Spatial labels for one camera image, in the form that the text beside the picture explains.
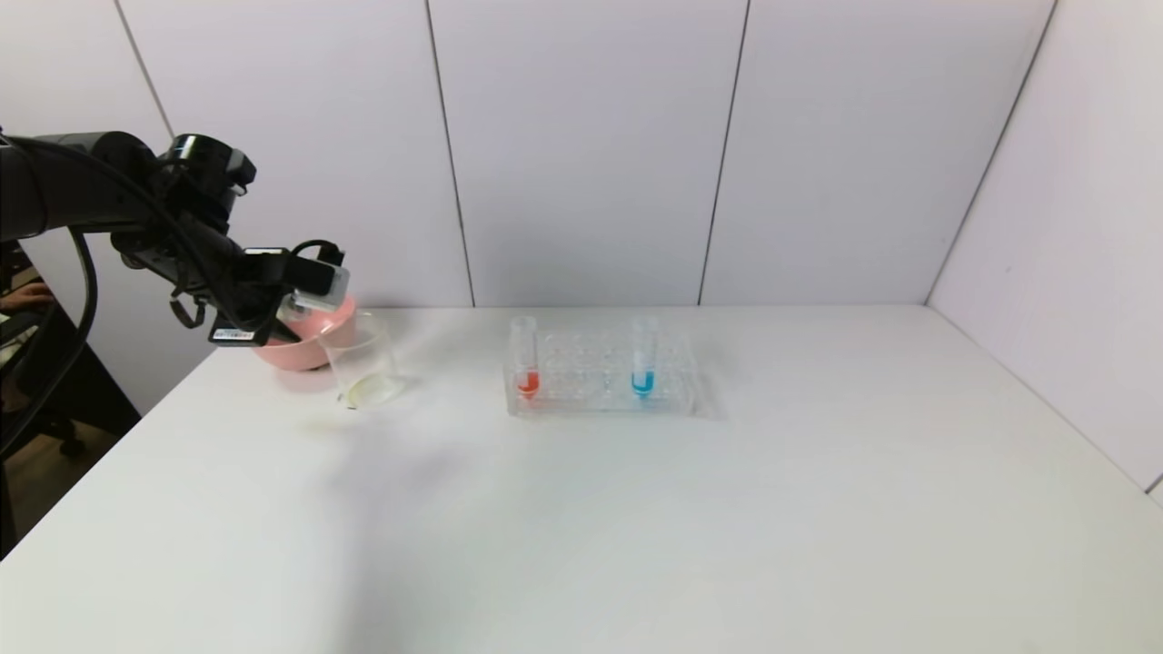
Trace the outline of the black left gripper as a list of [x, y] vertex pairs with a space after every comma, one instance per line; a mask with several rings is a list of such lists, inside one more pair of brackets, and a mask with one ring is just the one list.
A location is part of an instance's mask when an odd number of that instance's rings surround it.
[[217, 310], [208, 341], [220, 347], [302, 342], [297, 330], [277, 318], [283, 297], [285, 289], [278, 282], [208, 287], [208, 303]]

